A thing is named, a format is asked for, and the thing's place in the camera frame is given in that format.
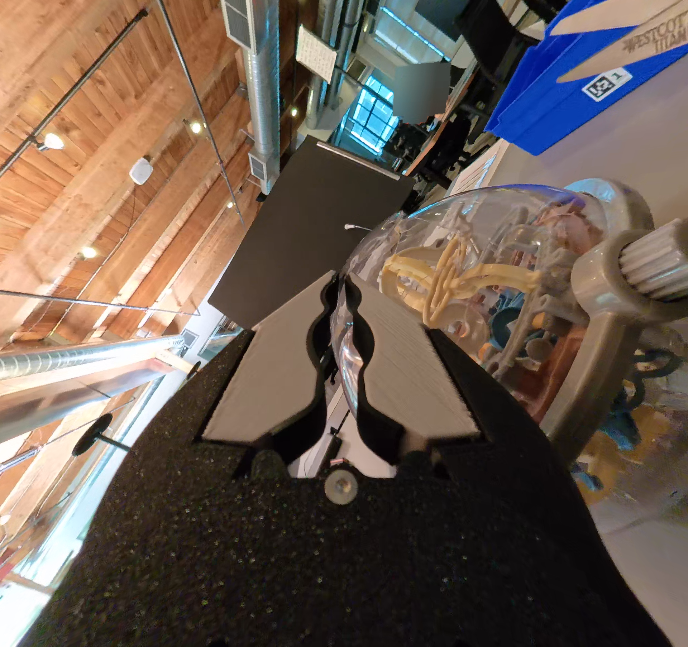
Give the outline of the steel scissors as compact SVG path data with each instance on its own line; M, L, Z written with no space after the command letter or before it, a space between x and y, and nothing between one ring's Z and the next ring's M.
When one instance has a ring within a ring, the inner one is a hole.
M625 67L687 44L687 0L604 0L564 18L552 35L633 27L602 51L559 76L559 84Z

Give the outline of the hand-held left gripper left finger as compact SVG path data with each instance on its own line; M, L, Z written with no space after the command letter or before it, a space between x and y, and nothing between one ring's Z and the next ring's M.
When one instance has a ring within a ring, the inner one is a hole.
M339 295L331 270L253 327L202 440L273 450L289 465L323 435L330 316Z

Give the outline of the white grid paper sign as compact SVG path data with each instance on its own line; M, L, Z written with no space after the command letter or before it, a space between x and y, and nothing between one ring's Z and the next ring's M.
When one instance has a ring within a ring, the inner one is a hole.
M331 83L336 66L337 51L313 32L299 24L296 42L296 60L327 84Z

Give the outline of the black panel board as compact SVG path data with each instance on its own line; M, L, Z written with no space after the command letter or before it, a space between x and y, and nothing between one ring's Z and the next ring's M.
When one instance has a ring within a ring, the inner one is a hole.
M229 321L251 329L325 273L341 271L364 238L399 212L415 186L307 136L274 183L209 296Z

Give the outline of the clear plastic maze ball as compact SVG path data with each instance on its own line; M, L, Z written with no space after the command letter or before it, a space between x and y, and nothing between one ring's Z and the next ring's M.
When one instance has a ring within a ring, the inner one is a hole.
M589 325L572 293L572 267L608 235L601 203L566 187L486 187L395 214L343 271L459 348L539 427ZM669 323L642 331L607 419L571 465L579 487L592 491L589 503L651 452L660 400L645 385L687 367L686 337Z

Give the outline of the silver ventilation duct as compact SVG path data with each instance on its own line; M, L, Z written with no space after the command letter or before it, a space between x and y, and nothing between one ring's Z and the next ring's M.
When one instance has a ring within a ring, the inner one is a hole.
M316 35L336 52L331 81L312 76L307 99L305 124L308 129L318 127L327 109L339 105L344 71L354 46L354 36L363 10L364 0L319 0Z

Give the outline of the silver duct with vents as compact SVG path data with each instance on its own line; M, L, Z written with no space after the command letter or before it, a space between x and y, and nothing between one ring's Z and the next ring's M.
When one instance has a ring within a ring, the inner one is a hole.
M264 195L280 173L280 0L220 0L226 34L242 49L253 126L249 164Z

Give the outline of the black round lamp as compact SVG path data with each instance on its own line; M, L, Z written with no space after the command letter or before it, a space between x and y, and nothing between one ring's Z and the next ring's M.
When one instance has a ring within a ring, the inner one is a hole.
M72 456L74 458L80 457L89 451L98 441L107 445L111 445L112 447L122 450L123 452L129 452L131 450L130 446L105 435L105 432L110 427L113 418L113 414L108 412L96 419L73 446Z

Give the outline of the white ribbed plastic bolt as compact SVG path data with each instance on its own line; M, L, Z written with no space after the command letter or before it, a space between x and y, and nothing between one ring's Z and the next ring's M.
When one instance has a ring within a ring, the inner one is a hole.
M675 219L630 243L619 263L638 293L660 302L687 298L687 220Z

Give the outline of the white paper sheet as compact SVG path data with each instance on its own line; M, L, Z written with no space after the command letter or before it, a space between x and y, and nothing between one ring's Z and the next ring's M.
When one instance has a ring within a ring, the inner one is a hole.
M498 160L499 151L493 153L486 153L481 156L469 167L462 170L450 183L449 189L446 191L445 197L449 198L457 194L476 190L488 180L491 176L493 165Z

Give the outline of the silver spiral duct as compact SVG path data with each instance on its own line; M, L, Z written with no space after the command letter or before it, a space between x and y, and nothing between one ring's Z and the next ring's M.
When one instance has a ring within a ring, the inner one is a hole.
M189 375L181 335L1 354L1 442L168 373Z

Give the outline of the blue plastic bin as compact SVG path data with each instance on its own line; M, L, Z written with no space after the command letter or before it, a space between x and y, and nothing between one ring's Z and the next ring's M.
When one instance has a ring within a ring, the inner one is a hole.
M593 77L557 83L559 76L633 30L552 35L553 27L564 18L603 1L570 0L560 11L540 44L526 51L488 120L488 132L540 155L687 55L685 44Z

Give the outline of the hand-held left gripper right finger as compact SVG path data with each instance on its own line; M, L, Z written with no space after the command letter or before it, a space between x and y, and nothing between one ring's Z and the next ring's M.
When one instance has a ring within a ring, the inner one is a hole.
M357 275L345 278L352 345L360 356L357 428L389 465L409 450L481 439L467 402L412 313Z

